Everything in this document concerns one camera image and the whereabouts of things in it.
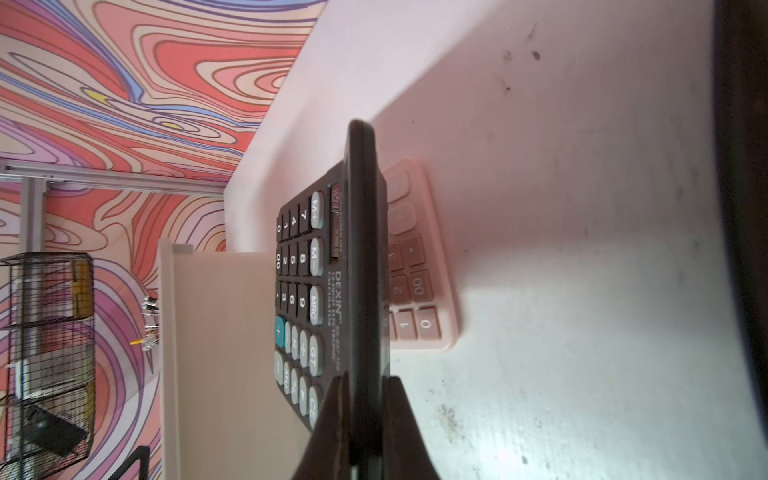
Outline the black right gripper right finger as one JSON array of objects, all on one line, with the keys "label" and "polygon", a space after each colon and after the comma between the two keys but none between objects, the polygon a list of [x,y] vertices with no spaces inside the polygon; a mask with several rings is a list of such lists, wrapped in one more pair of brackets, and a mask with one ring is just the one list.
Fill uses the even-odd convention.
[{"label": "black right gripper right finger", "polygon": [[383,478],[438,480],[399,377],[383,381]]}]

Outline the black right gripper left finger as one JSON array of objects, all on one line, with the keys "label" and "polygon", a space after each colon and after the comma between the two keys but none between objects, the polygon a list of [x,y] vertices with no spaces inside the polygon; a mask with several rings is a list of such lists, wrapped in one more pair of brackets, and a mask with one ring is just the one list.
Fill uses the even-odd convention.
[{"label": "black right gripper left finger", "polygon": [[293,480],[350,478],[349,375],[335,377]]}]

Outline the white plastic storage box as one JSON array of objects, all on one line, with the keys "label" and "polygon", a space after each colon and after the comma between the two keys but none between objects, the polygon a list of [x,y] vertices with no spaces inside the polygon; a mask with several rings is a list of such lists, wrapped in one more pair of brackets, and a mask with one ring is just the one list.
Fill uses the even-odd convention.
[{"label": "white plastic storage box", "polygon": [[167,479],[290,479],[309,439],[279,391],[270,254],[158,244]]}]

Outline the black calculator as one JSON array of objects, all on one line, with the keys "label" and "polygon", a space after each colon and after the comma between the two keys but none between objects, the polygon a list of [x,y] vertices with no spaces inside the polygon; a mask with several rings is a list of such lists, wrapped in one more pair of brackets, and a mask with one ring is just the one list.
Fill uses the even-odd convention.
[{"label": "black calculator", "polygon": [[385,199],[374,129],[355,119],[347,127],[342,160],[276,217],[276,385],[294,415],[313,430],[332,381],[348,380],[356,479],[384,476]]}]

